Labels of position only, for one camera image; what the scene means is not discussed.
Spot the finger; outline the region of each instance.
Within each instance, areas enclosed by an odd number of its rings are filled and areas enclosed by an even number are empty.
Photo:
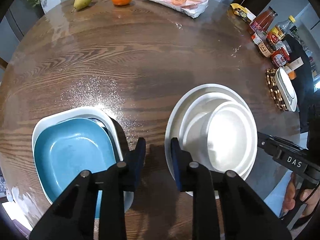
[[[313,192],[313,189],[306,189],[303,194],[301,194],[300,200],[305,201],[307,197]],[[316,190],[314,194],[307,200],[308,205],[316,205],[320,198],[320,191]]]
[[[294,208],[295,203],[296,202],[294,199],[291,199],[289,201],[284,201],[282,204],[283,212],[287,212],[288,210],[292,210]]]
[[[294,172],[291,173],[290,178],[293,179],[293,183],[296,182],[296,174]]]
[[[305,217],[305,216],[308,216],[310,215],[313,210],[316,208],[317,204],[314,204],[314,205],[307,205],[305,210],[303,211],[301,217]]]
[[[295,194],[296,194],[296,187],[294,185],[294,179],[291,179],[289,181],[289,184],[287,185],[284,199],[290,201],[291,199],[294,198]]]

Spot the screw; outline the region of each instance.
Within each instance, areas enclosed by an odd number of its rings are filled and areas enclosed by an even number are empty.
[[[191,163],[189,163],[189,166],[190,166],[190,168],[195,169],[195,168],[198,168],[198,167],[199,167],[199,163],[197,163],[197,162],[191,162]]]
[[[84,178],[87,177],[89,174],[90,174],[90,171],[88,170],[83,170],[80,172],[80,176]]]
[[[237,174],[234,171],[227,171],[228,177],[234,178]]]
[[[124,168],[127,164],[125,162],[118,162],[117,166],[118,168]]]

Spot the wooden table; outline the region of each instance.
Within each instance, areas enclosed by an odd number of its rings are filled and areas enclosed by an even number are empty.
[[[299,141],[298,113],[276,108],[265,83],[271,63],[228,6],[210,0],[192,19],[146,0],[124,7],[93,0],[71,13],[73,2],[56,6],[28,32],[1,85],[1,169],[31,225],[49,207],[31,135],[51,114],[96,106],[121,125],[129,148],[139,136],[146,139],[142,182],[125,215],[129,239],[191,238],[192,198],[177,191],[163,143],[174,105],[193,87],[232,88],[250,106],[259,131]],[[265,197],[284,172],[259,151],[248,182]]]

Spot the chair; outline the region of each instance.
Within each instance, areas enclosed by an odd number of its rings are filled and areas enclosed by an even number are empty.
[[[0,68],[5,70],[7,68],[8,63],[0,57]]]

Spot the blue bowl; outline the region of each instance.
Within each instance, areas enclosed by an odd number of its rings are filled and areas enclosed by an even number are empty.
[[[95,173],[116,163],[108,134],[86,118],[69,119],[43,130],[36,140],[34,157],[39,179],[52,202],[82,170]],[[101,196],[100,191],[96,218]]]

